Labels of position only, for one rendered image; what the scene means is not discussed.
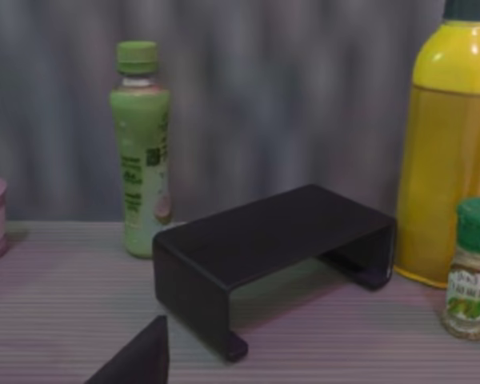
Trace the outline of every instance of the wooden table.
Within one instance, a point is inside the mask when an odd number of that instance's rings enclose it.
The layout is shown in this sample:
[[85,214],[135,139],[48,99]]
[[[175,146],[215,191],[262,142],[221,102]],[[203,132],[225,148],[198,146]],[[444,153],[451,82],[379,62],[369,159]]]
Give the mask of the wooden table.
[[[117,223],[18,222],[0,259],[0,384],[82,383],[164,310]],[[438,323],[444,292],[371,293],[305,262],[234,295],[250,353],[227,365],[170,316],[170,383],[475,383],[480,343]]]

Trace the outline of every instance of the yellow liquid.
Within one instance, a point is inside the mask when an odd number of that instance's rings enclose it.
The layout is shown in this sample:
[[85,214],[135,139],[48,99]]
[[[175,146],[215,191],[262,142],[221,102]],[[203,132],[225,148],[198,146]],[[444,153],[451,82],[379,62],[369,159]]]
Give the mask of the yellow liquid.
[[480,23],[443,24],[422,48],[413,83],[395,269],[446,288],[457,204],[480,196]]
[[398,201],[398,269],[446,287],[456,207],[480,196],[480,96],[414,86]]

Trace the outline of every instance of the green bottle cap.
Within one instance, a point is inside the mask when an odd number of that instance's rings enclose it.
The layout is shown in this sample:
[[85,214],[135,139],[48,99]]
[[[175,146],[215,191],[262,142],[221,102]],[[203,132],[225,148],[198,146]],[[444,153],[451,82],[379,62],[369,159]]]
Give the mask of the green bottle cap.
[[152,74],[158,69],[155,42],[120,42],[118,71],[122,74]]
[[444,19],[480,22],[480,0],[446,0]]
[[460,247],[480,254],[480,198],[468,198],[457,208]]

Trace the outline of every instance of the bottle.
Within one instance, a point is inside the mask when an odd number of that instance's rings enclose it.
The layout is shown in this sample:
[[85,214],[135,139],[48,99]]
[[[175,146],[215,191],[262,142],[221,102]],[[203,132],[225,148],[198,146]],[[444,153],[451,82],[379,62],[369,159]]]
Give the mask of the bottle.
[[480,0],[447,0],[413,74],[395,269],[446,288],[455,208],[480,196]]
[[442,323],[456,337],[480,340],[480,198],[458,207],[458,245]]
[[156,82],[154,42],[118,44],[121,84],[110,94],[124,188],[124,243],[151,258],[153,236],[171,222],[167,177],[169,91]]

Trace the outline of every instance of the gray curtain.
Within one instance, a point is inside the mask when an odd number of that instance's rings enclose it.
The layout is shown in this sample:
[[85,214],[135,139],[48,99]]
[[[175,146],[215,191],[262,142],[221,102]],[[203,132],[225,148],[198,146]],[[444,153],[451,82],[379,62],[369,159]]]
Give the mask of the gray curtain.
[[314,182],[393,212],[410,76],[443,0],[0,0],[13,219],[119,220],[114,49],[160,45],[192,219]]

